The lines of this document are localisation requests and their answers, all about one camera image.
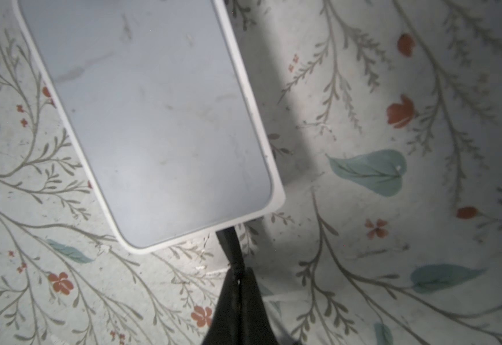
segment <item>floral tablecloth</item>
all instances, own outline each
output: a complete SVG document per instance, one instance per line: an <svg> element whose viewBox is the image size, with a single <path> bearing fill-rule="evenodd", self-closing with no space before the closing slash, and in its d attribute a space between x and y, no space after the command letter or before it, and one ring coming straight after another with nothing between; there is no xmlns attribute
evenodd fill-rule
<svg viewBox="0 0 502 345"><path fill-rule="evenodd" d="M281 343L502 345L502 0L226 5L287 194L238 228ZM116 243L0 0L0 344L199 344L226 268Z"/></svg>

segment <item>orange flower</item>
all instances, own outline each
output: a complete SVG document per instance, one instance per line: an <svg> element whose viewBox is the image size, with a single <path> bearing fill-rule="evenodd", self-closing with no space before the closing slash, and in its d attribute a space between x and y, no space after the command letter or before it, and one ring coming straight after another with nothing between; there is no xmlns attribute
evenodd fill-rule
<svg viewBox="0 0 502 345"><path fill-rule="evenodd" d="M412 56L412 49L415 47L416 42L411 34L402 34L397 42L397 49L402 55L407 58Z"/></svg>
<svg viewBox="0 0 502 345"><path fill-rule="evenodd" d="M211 323L213 322L211 318L213 311L211 308L206 307L205 310L203 310L200 306L195 306L193 310L195 310L195 313L191 313L191 318L197 321L197 327L203 327L205 324L211 327Z"/></svg>
<svg viewBox="0 0 502 345"><path fill-rule="evenodd" d="M69 280L67 280L68 275L65 272L59 273L59 277L51 273L47 278L49 279L49 281L54 281L53 289L55 290L55 292L61 292L65 295L68 295L70 293L69 290L73 290L75 288L75 286Z"/></svg>
<svg viewBox="0 0 502 345"><path fill-rule="evenodd" d="M49 93L49 90L47 89L47 86L42 87L42 93L44 94L44 96L46 96L48 98L51 97L51 93Z"/></svg>
<svg viewBox="0 0 502 345"><path fill-rule="evenodd" d="M387 123L395 128L403 128L414 118L414 103L406 95L400 95L402 104L393 103L387 107Z"/></svg>
<svg viewBox="0 0 502 345"><path fill-rule="evenodd" d="M369 229L373 228L372 231L368 231L366 236L368 236L369 239L373 239L374 237L376 237L376 235L378 238L384 238L388 236L389 231L382 228L382 226L385 226L387 224L389 223L386 222L385 220L378 219L376 225L374 225L369 219L366 219L366 223L364 224L364 226L366 226Z"/></svg>
<svg viewBox="0 0 502 345"><path fill-rule="evenodd" d="M473 207L473 206L466 206L462 207L461 209L458 209L458 212L456 212L456 216L460 219L471 219L475 217L479 211Z"/></svg>

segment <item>white tray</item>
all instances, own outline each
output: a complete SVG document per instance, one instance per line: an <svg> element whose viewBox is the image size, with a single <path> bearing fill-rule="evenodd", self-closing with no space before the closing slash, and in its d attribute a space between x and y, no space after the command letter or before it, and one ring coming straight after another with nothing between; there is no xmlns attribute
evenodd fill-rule
<svg viewBox="0 0 502 345"><path fill-rule="evenodd" d="M285 199L223 0L14 0L119 242L147 253Z"/></svg>

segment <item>small red blossom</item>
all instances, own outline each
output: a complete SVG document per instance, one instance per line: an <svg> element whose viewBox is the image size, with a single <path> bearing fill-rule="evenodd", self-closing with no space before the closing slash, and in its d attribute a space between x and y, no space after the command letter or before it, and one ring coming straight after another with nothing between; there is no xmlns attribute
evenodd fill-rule
<svg viewBox="0 0 502 345"><path fill-rule="evenodd" d="M44 96L46 96L48 98L51 97L51 93L49 93L49 90L47 89L47 86L42 87L42 93L44 94Z"/></svg>
<svg viewBox="0 0 502 345"><path fill-rule="evenodd" d="M387 107L387 123L395 128L403 128L414 118L414 102L405 94L400 95L402 104L393 103Z"/></svg>
<svg viewBox="0 0 502 345"><path fill-rule="evenodd" d="M197 321L197 327L204 327L205 324L211 327L211 323L213 322L211 317L213 311L211 308L206 307L205 309L203 309L200 306L195 306L193 310L195 311L195 313L191 313L191 318Z"/></svg>
<svg viewBox="0 0 502 345"><path fill-rule="evenodd" d="M456 217L460 219L471 219L475 217L479 211L473 206L466 206L458 209L456 212Z"/></svg>
<svg viewBox="0 0 502 345"><path fill-rule="evenodd" d="M412 50L415 47L416 42L411 34L402 34L397 42L397 49L400 53L407 58L412 56Z"/></svg>
<svg viewBox="0 0 502 345"><path fill-rule="evenodd" d="M366 236L368 236L369 239L373 239L374 237L376 237L376 235L378 238L387 237L389 235L389 231L387 231L382 227L387 224L389 224L389 222L382 219L378 219L376 224L374 225L371 220L366 219L366 223L364 224L364 226L366 226L369 229L373 228L372 231L368 231Z"/></svg>
<svg viewBox="0 0 502 345"><path fill-rule="evenodd" d="M68 295L70 290L73 290L75 286L71 283L70 280L67 280L68 275L65 272L59 273L59 277L53 273L47 276L49 281L53 283L53 289L55 292L61 292L64 295Z"/></svg>

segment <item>teal leaf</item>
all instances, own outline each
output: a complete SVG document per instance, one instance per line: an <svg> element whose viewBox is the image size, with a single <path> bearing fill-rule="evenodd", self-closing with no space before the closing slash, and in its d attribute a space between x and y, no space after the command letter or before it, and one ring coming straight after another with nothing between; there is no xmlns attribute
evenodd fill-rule
<svg viewBox="0 0 502 345"><path fill-rule="evenodd" d="M60 243L55 242L52 239L48 239L47 243L56 251L67 258L77 262L77 263L89 263L93 260L82 254L78 249L71 246L61 245Z"/></svg>
<svg viewBox="0 0 502 345"><path fill-rule="evenodd" d="M280 302L279 301L270 301L270 305L276 309L280 317L282 316L282 308L280 307Z"/></svg>
<svg viewBox="0 0 502 345"><path fill-rule="evenodd" d="M259 291L261 296L272 296L274 293L270 290L268 290L268 287L262 285L261 283L257 282L257 285L259 286ZM270 305L280 314L280 317L282 316L282 309L280 306L279 301L270 301Z"/></svg>
<svg viewBox="0 0 502 345"><path fill-rule="evenodd" d="M331 158L333 172L344 179L363 185L384 197L396 195L402 188L406 159L394 149L382 149L347 159Z"/></svg>
<svg viewBox="0 0 502 345"><path fill-rule="evenodd" d="M430 294L435 291L460 285L468 280L479 277L487 269L470 269L452 264L426 265L412 272L410 280L412 287L419 294Z"/></svg>
<svg viewBox="0 0 502 345"><path fill-rule="evenodd" d="M373 330L376 332L377 345L393 345L393 335L389 327L378 322L374 324Z"/></svg>

